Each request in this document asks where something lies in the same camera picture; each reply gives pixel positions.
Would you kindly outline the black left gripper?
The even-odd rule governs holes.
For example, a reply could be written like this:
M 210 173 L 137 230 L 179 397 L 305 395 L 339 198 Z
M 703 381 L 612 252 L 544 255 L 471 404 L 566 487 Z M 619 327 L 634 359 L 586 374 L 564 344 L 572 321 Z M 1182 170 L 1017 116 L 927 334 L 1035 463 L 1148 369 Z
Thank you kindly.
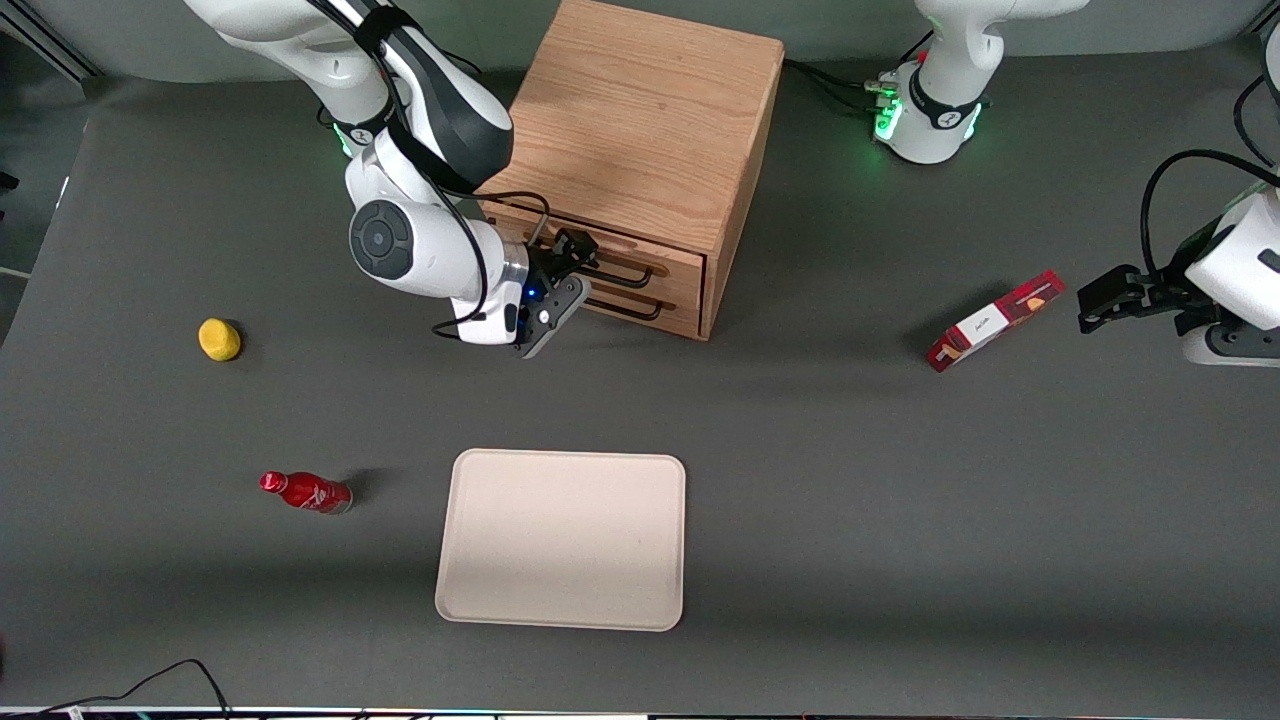
M 1184 240 L 1170 263 L 1158 272 L 1158 283 L 1148 297 L 1149 277 L 1137 266 L 1115 266 L 1080 288 L 1080 333 L 1124 319 L 1174 313 L 1175 331 L 1185 336 L 1206 329 L 1208 336 L 1233 336 L 1233 315 L 1196 286 L 1187 275 L 1190 266 L 1225 241 L 1233 225 L 1219 228 L 1220 218 Z

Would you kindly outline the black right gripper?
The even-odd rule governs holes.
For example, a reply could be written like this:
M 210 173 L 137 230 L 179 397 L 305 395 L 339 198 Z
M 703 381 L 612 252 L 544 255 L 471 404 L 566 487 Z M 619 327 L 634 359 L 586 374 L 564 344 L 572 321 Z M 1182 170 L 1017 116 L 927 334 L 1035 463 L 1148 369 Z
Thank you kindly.
M 515 340 L 549 340 L 581 306 L 581 279 L 600 268 L 598 243 L 575 228 L 557 231 L 553 249 L 529 247 L 530 268 L 515 305 Z

